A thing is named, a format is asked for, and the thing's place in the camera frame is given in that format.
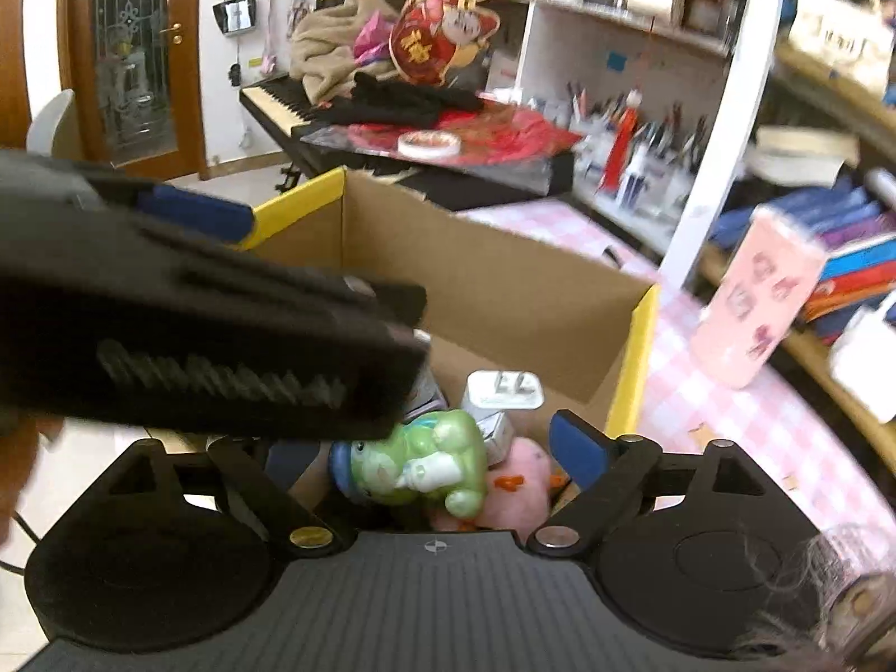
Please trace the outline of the person right hand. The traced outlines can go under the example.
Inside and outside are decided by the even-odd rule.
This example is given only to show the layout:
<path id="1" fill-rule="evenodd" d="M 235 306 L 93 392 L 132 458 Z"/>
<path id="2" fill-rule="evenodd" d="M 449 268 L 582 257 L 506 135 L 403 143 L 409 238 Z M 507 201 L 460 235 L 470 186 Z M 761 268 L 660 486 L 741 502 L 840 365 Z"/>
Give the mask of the person right hand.
<path id="1" fill-rule="evenodd" d="M 0 441 L 0 540 L 6 543 L 18 499 L 29 482 L 41 441 L 55 441 L 64 420 L 47 414 L 24 413 L 21 409 L 2 409 Z"/>

